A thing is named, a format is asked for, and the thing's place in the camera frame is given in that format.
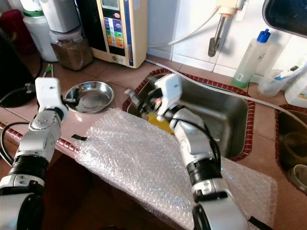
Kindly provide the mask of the shallow steel bowl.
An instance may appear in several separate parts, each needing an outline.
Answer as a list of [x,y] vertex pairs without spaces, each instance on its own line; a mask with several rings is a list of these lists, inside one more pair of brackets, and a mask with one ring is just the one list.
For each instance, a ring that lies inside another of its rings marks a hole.
[[86,81],[74,85],[66,94],[79,95],[79,105],[77,109],[72,110],[83,114],[96,114],[105,109],[114,100],[114,90],[107,84],[101,81]]

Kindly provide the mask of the yellow plastic cup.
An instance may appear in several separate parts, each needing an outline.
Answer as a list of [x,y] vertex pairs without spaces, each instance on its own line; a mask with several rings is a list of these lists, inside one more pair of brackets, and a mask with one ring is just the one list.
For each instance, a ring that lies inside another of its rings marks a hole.
[[159,121],[156,118],[156,114],[155,113],[148,113],[147,114],[147,120],[149,121],[149,123],[151,123],[152,125],[159,127],[160,129],[162,129],[163,131],[169,132],[169,134],[174,135],[174,131],[171,129],[170,124],[168,121]]

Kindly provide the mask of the small white green tongs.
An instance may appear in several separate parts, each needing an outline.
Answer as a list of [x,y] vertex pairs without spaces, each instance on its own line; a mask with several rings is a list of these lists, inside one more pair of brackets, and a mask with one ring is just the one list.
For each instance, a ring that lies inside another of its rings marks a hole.
[[42,74],[42,77],[45,78],[45,77],[50,77],[50,78],[54,78],[55,75],[54,75],[54,66],[53,64],[48,64],[44,70],[44,74]]

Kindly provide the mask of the white container green lid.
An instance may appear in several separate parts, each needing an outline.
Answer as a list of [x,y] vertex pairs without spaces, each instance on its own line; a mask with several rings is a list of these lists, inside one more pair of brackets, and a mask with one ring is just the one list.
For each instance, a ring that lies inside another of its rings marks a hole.
[[50,27],[44,17],[40,1],[20,0],[20,2],[24,9],[24,24],[33,38],[33,42],[40,53],[40,57],[47,62],[57,62],[58,59],[52,48],[52,42],[49,35]]

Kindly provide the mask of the large steel sink basin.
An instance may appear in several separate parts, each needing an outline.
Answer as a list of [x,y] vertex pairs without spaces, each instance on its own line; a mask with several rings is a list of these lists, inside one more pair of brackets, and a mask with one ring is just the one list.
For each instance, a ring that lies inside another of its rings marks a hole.
[[[182,95],[178,104],[201,117],[213,138],[218,140],[222,156],[239,162],[250,155],[254,140],[255,104],[230,94],[246,95],[246,92],[195,75],[186,76],[181,79]],[[206,89],[203,85],[229,94]]]

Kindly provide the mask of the grey plastic appliance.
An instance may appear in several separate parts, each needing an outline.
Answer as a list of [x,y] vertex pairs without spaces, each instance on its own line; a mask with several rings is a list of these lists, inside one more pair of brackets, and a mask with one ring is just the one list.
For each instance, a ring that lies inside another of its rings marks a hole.
[[39,0],[50,30],[68,33],[81,26],[74,0]]

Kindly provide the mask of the dark red canister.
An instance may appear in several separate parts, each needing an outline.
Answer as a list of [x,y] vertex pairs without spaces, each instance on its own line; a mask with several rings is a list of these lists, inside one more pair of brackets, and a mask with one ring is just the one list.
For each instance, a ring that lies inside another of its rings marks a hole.
[[13,9],[1,13],[0,28],[6,33],[17,52],[25,55],[31,55],[38,52],[24,24],[24,14],[22,14],[22,11]]

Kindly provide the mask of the clear soap bottle blue cap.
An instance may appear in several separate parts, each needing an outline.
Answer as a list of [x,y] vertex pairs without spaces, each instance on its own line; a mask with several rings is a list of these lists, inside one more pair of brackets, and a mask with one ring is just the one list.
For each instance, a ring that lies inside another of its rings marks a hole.
[[233,75],[232,84],[237,88],[246,88],[250,83],[252,75],[258,69],[258,65],[267,55],[269,48],[268,39],[270,38],[269,29],[261,31],[255,39],[252,39],[244,53],[241,63]]

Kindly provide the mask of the clear plastic cup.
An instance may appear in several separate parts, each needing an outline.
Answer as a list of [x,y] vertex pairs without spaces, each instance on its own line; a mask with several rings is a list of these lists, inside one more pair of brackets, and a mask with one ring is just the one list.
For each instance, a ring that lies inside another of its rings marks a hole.
[[267,98],[272,98],[285,86],[285,80],[276,80],[282,70],[271,69],[259,81],[258,91]]

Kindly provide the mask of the small steel sink basin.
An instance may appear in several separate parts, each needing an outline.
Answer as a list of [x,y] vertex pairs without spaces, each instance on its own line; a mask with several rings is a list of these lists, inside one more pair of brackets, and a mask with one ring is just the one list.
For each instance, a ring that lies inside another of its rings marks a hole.
[[296,119],[292,118],[286,113],[276,112],[276,160],[278,162],[279,167],[283,175],[290,181],[290,183],[299,191],[304,194],[307,194],[307,189],[305,187],[298,187],[292,183],[289,178],[289,171],[292,167],[297,164],[304,164],[307,166],[307,160],[305,159],[293,159],[287,157],[283,153],[282,146],[282,136],[287,134],[288,132],[301,132],[307,135],[307,128],[301,125]]

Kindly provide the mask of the white detergent bottle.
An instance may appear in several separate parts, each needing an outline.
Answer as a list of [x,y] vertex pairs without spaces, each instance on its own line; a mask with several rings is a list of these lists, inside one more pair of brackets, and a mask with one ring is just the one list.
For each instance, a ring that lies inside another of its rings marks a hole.
[[307,109],[307,63],[299,70],[284,96],[288,104]]

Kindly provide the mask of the green translucent plastic bowl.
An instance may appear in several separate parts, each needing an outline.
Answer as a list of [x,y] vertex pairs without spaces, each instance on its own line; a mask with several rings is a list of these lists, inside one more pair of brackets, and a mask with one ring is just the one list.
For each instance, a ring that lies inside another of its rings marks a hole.
[[282,136],[283,153],[293,159],[307,160],[307,135],[288,132]]

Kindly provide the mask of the black tray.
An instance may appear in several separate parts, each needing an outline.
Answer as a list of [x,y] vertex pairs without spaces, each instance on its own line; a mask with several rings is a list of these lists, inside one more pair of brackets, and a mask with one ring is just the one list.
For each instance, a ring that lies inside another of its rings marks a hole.
[[307,39],[307,0],[265,0],[262,16],[269,27]]

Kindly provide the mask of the grey metal cup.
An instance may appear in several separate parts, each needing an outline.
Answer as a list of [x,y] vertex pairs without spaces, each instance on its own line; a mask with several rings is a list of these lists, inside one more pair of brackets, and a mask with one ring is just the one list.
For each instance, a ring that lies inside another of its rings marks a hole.
[[297,164],[292,167],[289,171],[289,178],[294,185],[307,189],[307,166],[304,164]]

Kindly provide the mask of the cream wall faucet metal spout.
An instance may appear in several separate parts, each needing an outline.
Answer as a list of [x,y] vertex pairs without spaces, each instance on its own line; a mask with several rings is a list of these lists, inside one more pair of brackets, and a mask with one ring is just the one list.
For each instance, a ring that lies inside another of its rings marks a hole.
[[243,10],[247,0],[215,0],[215,13],[220,15],[220,19],[215,31],[215,35],[210,38],[208,46],[208,56],[214,57],[221,49],[221,40],[227,24],[229,24],[236,14]]

